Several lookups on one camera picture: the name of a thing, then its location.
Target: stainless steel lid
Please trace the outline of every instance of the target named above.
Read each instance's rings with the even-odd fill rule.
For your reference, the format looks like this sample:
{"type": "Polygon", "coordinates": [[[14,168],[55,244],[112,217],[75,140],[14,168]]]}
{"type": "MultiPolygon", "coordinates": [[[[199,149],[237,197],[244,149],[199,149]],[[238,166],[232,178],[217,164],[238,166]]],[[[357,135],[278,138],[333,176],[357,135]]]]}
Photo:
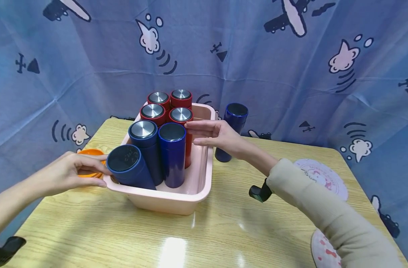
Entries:
{"type": "Polygon", "coordinates": [[[191,93],[185,89],[176,89],[171,93],[176,99],[189,99],[191,97],[191,93]]]}
{"type": "Polygon", "coordinates": [[[112,150],[107,158],[107,166],[116,172],[122,172],[133,167],[140,158],[139,149],[124,145],[112,150]]]}
{"type": "Polygon", "coordinates": [[[150,121],[138,121],[131,125],[130,135],[134,138],[148,138],[157,130],[154,123],[150,121]]]}
{"type": "Polygon", "coordinates": [[[171,110],[170,116],[177,122],[185,122],[192,118],[192,112],[188,108],[178,107],[171,110]]]}
{"type": "Polygon", "coordinates": [[[153,92],[149,95],[149,100],[153,103],[164,103],[168,100],[168,95],[164,92],[153,92]]]}
{"type": "Polygon", "coordinates": [[[186,134],[186,130],[182,125],[169,122],[162,125],[159,129],[159,135],[166,141],[179,141],[186,134]]]}
{"type": "Polygon", "coordinates": [[[141,113],[147,118],[156,118],[164,113],[164,107],[159,104],[148,104],[141,108],[141,113]]]}
{"type": "Polygon", "coordinates": [[[239,103],[231,103],[229,104],[226,109],[228,112],[232,113],[234,116],[246,116],[249,113],[249,110],[246,106],[239,103]]]}

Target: left hand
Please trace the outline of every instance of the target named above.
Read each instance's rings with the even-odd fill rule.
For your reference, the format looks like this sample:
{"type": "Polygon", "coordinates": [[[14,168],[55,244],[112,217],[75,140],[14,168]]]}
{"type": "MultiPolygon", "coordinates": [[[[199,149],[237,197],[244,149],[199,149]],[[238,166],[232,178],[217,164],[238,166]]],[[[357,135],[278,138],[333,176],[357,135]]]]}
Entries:
{"type": "Polygon", "coordinates": [[[91,170],[111,175],[101,161],[107,155],[91,156],[66,152],[48,166],[22,181],[23,187],[34,192],[36,198],[57,195],[70,189],[99,186],[106,187],[105,181],[99,178],[81,178],[81,170],[91,170]]]}

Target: forearm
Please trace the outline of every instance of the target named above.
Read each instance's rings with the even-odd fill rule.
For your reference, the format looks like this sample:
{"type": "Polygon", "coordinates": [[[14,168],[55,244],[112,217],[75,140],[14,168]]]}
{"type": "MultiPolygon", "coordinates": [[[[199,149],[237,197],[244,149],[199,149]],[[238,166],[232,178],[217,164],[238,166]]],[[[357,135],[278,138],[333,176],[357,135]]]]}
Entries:
{"type": "Polygon", "coordinates": [[[373,225],[333,192],[310,180],[289,160],[275,165],[267,185],[325,234],[343,267],[402,267],[396,249],[373,225]]]}
{"type": "Polygon", "coordinates": [[[248,141],[245,141],[241,148],[240,159],[254,166],[266,177],[269,176],[272,167],[278,163],[277,159],[248,141]]]}
{"type": "Polygon", "coordinates": [[[0,194],[0,233],[23,209],[37,200],[26,183],[18,183],[0,194]]]}

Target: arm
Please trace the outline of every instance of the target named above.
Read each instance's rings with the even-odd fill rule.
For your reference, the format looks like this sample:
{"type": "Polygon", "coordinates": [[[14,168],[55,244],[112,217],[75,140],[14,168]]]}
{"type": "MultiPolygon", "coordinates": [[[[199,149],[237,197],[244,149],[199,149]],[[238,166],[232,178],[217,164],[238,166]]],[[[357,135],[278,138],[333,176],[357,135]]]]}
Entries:
{"type": "Polygon", "coordinates": [[[29,178],[12,186],[0,194],[0,233],[23,209],[41,197],[60,194],[70,189],[84,186],[105,187],[98,178],[80,178],[85,171],[110,171],[101,163],[106,155],[85,156],[67,152],[29,178]]]}
{"type": "Polygon", "coordinates": [[[0,233],[23,209],[37,200],[24,183],[18,183],[0,194],[0,233]]]}
{"type": "Polygon", "coordinates": [[[245,146],[241,158],[269,175],[267,185],[271,191],[297,207],[325,234],[343,267],[402,267],[396,249],[351,206],[310,180],[289,160],[277,161],[253,147],[245,146]]]}

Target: blue thermos bottle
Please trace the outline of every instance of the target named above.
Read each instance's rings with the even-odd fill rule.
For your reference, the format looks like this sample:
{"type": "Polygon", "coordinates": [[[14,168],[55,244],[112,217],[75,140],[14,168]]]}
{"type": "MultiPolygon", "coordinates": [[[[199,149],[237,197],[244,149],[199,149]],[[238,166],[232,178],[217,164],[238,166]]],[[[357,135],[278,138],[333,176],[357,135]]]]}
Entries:
{"type": "Polygon", "coordinates": [[[156,186],[164,181],[158,146],[158,127],[152,121],[137,121],[128,129],[131,144],[137,146],[156,186]]]}
{"type": "Polygon", "coordinates": [[[125,144],[114,148],[107,156],[106,166],[120,184],[156,190],[146,162],[137,146],[125,144]]]}
{"type": "MultiPolygon", "coordinates": [[[[223,119],[233,128],[233,130],[235,130],[235,132],[241,134],[241,130],[243,130],[248,114],[249,110],[243,104],[231,103],[227,105],[223,119]]],[[[219,148],[216,148],[214,156],[221,162],[229,162],[232,159],[232,156],[229,153],[219,148]]]]}
{"type": "Polygon", "coordinates": [[[165,184],[180,187],[185,181],[186,129],[169,122],[159,128],[158,134],[165,184]]]}

